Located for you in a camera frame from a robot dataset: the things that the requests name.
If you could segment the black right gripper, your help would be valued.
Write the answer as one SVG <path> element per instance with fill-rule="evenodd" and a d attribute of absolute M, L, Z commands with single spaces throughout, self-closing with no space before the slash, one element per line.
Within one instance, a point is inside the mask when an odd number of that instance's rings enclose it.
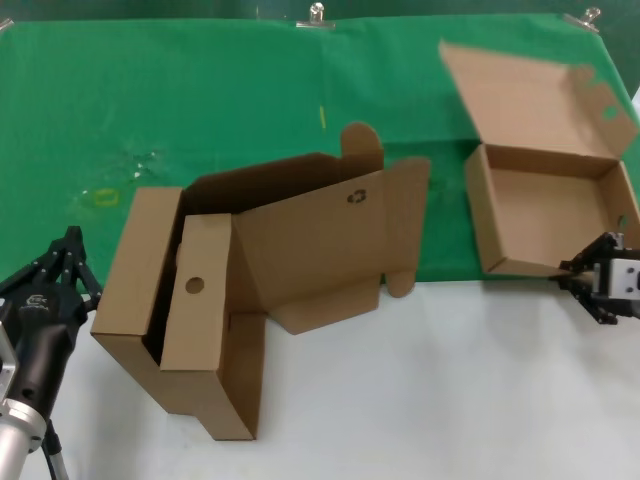
<path fill-rule="evenodd" d="M 559 268 L 573 274 L 592 271 L 597 260 L 612 258 L 624 249 L 624 235 L 605 232 L 571 260 L 560 262 Z M 567 291 L 600 325 L 617 325 L 619 317 L 639 318 L 639 301 L 610 299 L 595 293 L 593 283 L 578 276 L 560 275 L 551 278 L 560 290 Z"/>

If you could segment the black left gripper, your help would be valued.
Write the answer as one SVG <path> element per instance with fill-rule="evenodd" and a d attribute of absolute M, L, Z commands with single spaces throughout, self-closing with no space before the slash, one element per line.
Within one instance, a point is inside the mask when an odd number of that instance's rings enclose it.
<path fill-rule="evenodd" d="M 85 301 L 72 288 L 77 281 L 89 296 Z M 9 399 L 33 408 L 44 419 L 51 417 L 80 327 L 87 313 L 97 309 L 102 292 L 87 265 L 79 226 L 68 227 L 44 254 L 1 282 L 1 297 L 10 304 L 9 338 L 18 360 Z"/>

